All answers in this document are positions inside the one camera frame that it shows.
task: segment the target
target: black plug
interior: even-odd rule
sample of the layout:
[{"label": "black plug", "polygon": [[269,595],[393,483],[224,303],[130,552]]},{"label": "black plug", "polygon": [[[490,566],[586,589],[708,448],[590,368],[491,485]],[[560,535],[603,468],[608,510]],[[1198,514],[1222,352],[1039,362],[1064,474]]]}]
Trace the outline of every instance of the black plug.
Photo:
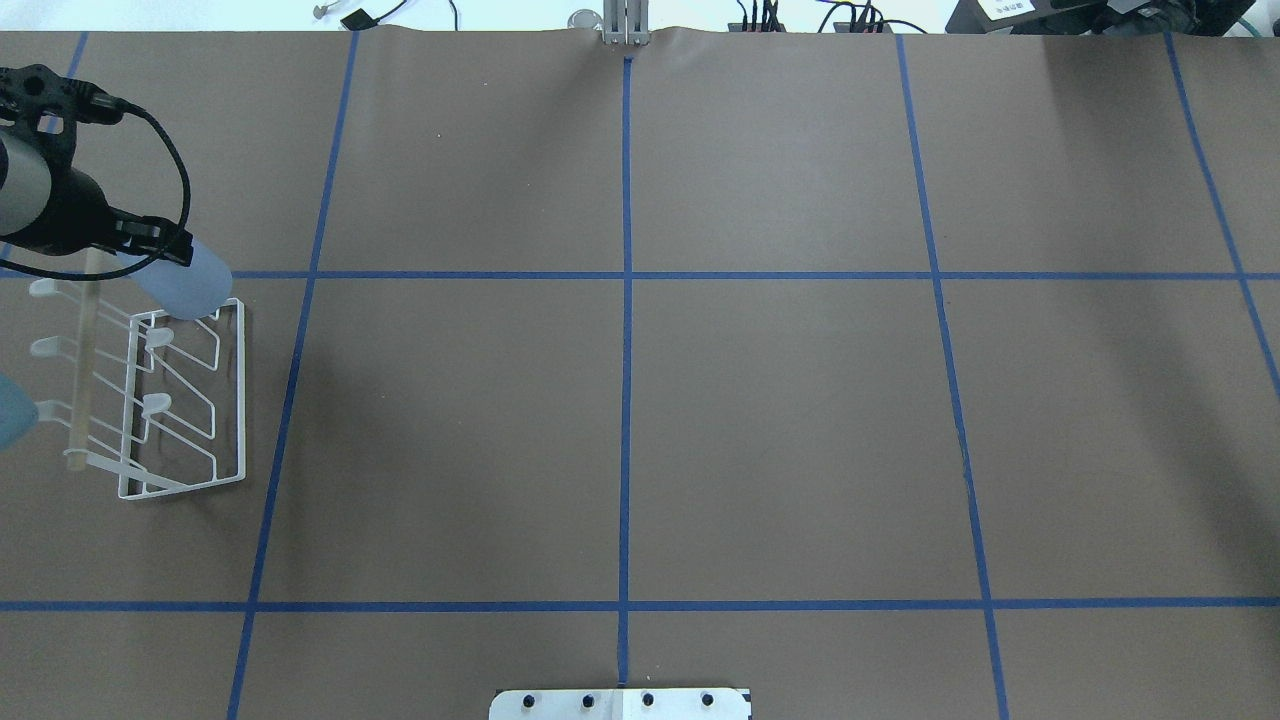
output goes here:
[{"label": "black plug", "polygon": [[371,27],[378,27],[378,20],[375,20],[372,15],[366,13],[364,9],[360,9],[346,18],[342,18],[342,27],[352,32],[358,32]]}]

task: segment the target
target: sticker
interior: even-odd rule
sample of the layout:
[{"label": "sticker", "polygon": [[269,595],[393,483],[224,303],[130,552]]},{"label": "sticker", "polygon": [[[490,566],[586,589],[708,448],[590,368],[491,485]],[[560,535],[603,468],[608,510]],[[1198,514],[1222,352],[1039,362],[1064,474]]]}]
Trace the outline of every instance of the sticker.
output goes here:
[{"label": "sticker", "polygon": [[978,4],[982,5],[982,12],[993,20],[1036,12],[1032,0],[978,0]]}]

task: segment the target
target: table surface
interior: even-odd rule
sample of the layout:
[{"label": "table surface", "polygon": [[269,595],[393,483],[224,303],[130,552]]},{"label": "table surface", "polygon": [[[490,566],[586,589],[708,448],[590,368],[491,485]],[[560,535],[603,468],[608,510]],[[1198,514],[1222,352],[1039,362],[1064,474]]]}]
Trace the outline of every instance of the table surface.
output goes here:
[{"label": "table surface", "polygon": [[[250,477],[0,455],[0,715],[1280,715],[1275,44],[0,35],[31,61],[187,158]],[[165,213],[138,126],[77,165]],[[59,397],[26,286],[0,364]]]}]

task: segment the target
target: light blue cup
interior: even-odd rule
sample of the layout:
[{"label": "light blue cup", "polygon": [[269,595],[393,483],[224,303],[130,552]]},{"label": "light blue cup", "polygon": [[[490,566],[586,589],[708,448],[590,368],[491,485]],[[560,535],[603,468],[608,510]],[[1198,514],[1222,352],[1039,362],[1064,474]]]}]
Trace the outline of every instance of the light blue cup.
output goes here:
[{"label": "light blue cup", "polygon": [[36,424],[36,404],[0,373],[0,451],[8,450]]}]

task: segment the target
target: teal object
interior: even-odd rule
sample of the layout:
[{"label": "teal object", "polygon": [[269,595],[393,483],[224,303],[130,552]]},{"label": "teal object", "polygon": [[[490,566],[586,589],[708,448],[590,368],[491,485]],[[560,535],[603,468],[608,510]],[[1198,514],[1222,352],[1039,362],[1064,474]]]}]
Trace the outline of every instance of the teal object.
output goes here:
[{"label": "teal object", "polygon": [[17,383],[0,374],[0,451],[8,450],[36,424],[36,404]]}]

